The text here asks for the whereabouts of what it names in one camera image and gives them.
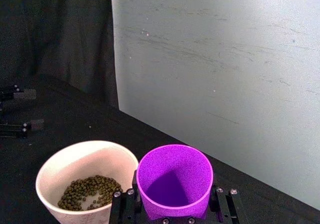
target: black fabric backdrop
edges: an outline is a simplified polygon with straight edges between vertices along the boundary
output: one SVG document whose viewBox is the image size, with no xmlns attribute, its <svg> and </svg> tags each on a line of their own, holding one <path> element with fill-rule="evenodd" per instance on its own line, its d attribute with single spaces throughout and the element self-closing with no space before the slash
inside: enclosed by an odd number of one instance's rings
<svg viewBox="0 0 320 224">
<path fill-rule="evenodd" d="M 0 84 L 53 75 L 118 107 L 111 0 L 0 0 Z"/>
</svg>

